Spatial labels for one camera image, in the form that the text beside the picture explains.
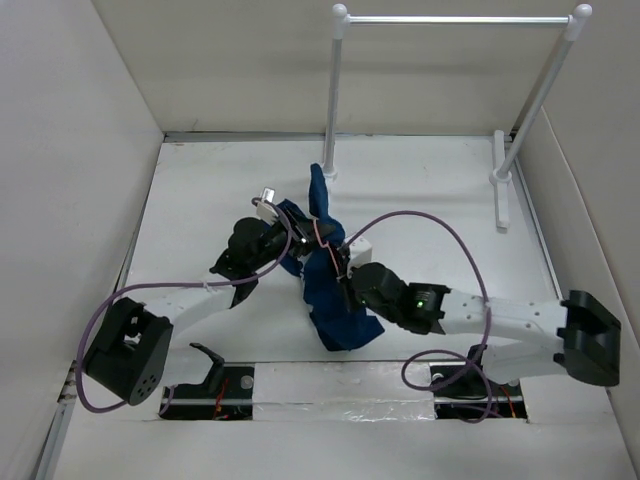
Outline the blue t shirt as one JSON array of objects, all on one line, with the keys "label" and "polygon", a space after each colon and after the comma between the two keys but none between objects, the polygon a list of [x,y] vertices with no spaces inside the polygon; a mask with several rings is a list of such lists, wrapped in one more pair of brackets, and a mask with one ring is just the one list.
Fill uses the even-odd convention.
[{"label": "blue t shirt", "polygon": [[[322,238],[332,248],[337,248],[345,240],[345,230],[329,213],[329,193],[321,166],[312,164],[310,174],[309,213],[303,218],[309,220],[315,217],[319,224],[333,226],[335,231],[324,234]],[[336,279],[331,255],[326,249],[315,250],[301,260],[287,256],[282,260],[281,266],[287,273],[301,280],[302,298],[308,306],[309,317],[328,351],[359,349],[385,332],[379,320],[367,314],[365,308],[355,311],[348,308],[343,289]]]}]

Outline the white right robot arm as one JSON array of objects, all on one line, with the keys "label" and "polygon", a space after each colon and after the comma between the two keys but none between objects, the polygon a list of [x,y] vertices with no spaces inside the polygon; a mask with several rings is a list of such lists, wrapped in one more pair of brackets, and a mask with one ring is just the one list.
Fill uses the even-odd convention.
[{"label": "white right robot arm", "polygon": [[349,279],[354,299],[413,334],[478,334],[502,346],[476,346],[480,358],[462,368],[474,393],[522,378],[566,373],[585,384],[620,382],[620,321],[593,295],[570,291],[564,300],[518,303],[451,289],[405,283],[384,265],[356,267]]}]

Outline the pink wire hanger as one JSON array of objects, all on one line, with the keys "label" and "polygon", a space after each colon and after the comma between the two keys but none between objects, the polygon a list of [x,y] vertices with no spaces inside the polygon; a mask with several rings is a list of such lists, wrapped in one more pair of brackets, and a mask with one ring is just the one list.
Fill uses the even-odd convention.
[{"label": "pink wire hanger", "polygon": [[335,278],[342,282],[348,274],[348,263],[351,259],[349,249],[344,244],[343,227],[335,220],[323,222],[317,218],[312,219],[312,225],[318,246],[328,252]]}]

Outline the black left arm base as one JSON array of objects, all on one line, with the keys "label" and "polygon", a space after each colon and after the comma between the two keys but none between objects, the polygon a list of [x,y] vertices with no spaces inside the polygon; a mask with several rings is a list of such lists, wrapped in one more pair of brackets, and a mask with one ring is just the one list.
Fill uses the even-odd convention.
[{"label": "black left arm base", "polygon": [[255,365],[229,363],[201,343],[169,352],[159,417],[246,421],[253,418]]}]

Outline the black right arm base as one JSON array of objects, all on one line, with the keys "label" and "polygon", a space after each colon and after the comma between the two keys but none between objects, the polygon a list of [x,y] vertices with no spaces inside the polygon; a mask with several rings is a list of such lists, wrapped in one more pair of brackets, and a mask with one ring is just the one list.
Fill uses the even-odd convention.
[{"label": "black right arm base", "polygon": [[434,393],[434,413],[437,420],[460,420],[468,424],[481,419],[527,420],[524,394],[519,383],[514,386],[485,382],[478,367],[470,367],[455,382],[442,386],[459,370],[467,367],[466,357],[436,349],[428,361]]}]

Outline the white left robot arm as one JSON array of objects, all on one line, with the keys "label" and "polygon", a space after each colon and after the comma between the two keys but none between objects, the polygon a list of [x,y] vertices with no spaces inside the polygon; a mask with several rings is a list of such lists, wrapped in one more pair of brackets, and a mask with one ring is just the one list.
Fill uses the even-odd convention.
[{"label": "white left robot arm", "polygon": [[258,285],[258,270],[312,253],[337,231],[327,220],[284,212],[270,223],[238,220],[209,273],[188,287],[139,302],[130,297],[107,302],[100,329],[82,359],[82,372],[122,402],[136,406],[161,385],[174,336],[243,302]]}]

